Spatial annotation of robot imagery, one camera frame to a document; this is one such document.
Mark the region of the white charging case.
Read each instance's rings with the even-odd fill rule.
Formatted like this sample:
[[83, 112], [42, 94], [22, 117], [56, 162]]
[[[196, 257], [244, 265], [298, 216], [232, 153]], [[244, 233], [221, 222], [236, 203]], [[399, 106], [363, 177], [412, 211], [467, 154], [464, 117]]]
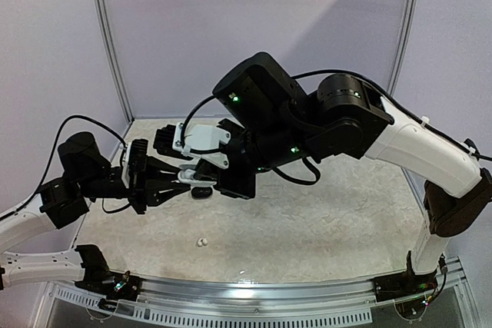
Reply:
[[216, 182], [210, 180], [199, 180], [195, 177], [196, 170], [194, 164], [181, 164], [177, 173], [177, 179], [182, 184], [191, 187], [213, 187]]

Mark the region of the black earbud charging case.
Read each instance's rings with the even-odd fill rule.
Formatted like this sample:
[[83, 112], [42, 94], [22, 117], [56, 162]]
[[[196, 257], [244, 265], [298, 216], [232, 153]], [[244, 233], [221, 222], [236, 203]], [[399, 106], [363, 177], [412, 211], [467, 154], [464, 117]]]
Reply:
[[191, 197], [195, 200], [204, 200], [212, 197], [213, 192], [212, 187], [193, 187], [191, 189]]

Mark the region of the white earbud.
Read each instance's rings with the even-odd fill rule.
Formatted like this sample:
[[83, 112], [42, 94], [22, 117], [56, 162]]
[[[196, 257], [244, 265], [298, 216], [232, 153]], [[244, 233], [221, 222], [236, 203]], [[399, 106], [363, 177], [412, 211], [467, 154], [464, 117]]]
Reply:
[[208, 240], [206, 238], [199, 238], [197, 240], [198, 247], [206, 247], [208, 245]]

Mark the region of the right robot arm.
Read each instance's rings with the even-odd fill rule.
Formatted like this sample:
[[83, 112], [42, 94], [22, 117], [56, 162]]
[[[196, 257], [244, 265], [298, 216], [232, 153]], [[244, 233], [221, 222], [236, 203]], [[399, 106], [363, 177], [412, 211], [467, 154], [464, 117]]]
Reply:
[[397, 278], [405, 294], [427, 282], [449, 239], [466, 230], [490, 200], [491, 175], [472, 142], [440, 133], [353, 72], [327, 71], [307, 93], [261, 51], [233, 67], [212, 97], [234, 121], [189, 128], [182, 138], [201, 159], [198, 173], [223, 194], [251, 198], [257, 173], [339, 154], [384, 161], [424, 177], [427, 224], [411, 254], [413, 265]]

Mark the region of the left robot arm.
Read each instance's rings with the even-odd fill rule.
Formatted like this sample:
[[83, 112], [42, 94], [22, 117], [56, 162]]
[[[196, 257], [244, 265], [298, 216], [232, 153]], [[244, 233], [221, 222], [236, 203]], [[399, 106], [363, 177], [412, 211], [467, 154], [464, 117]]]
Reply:
[[148, 141], [131, 143], [125, 162], [111, 165], [95, 137], [78, 132], [58, 147], [63, 174], [41, 184], [23, 204], [1, 215], [1, 288], [21, 283], [64, 280], [106, 295], [138, 290], [128, 272], [110, 270], [95, 245], [60, 253], [18, 254], [9, 249], [39, 234], [60, 230], [89, 211], [97, 199], [127, 200], [137, 214], [191, 189], [180, 182], [180, 169], [147, 154]]

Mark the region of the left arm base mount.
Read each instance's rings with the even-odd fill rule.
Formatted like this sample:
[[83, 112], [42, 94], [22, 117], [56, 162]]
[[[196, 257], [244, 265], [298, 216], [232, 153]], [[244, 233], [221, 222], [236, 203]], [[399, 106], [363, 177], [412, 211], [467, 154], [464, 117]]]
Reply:
[[129, 270], [118, 273], [101, 267], [85, 269], [82, 280], [75, 281], [79, 289], [98, 293], [106, 300], [136, 301], [141, 291], [143, 279]]

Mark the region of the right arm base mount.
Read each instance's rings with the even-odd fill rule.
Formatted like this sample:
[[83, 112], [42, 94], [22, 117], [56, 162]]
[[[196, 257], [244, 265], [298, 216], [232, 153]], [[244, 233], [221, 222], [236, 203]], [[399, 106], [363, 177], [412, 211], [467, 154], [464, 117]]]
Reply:
[[398, 273], [385, 274], [371, 280], [377, 302], [396, 300], [403, 297], [437, 289], [437, 268], [430, 273], [415, 273], [411, 259], [406, 269]]

